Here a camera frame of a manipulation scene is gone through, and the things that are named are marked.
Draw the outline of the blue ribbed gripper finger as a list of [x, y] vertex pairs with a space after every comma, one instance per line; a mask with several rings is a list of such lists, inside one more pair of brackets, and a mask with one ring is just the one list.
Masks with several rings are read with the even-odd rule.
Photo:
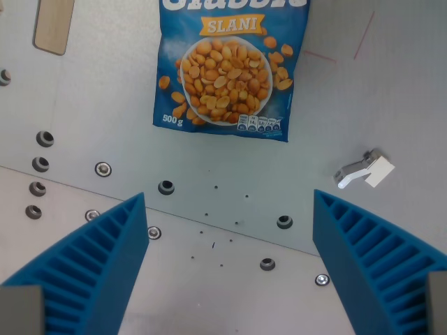
[[444, 253], [320, 190], [313, 241], [356, 334], [428, 334], [425, 284]]
[[118, 334], [148, 246], [139, 193], [47, 248], [3, 285], [42, 289], [46, 334]]

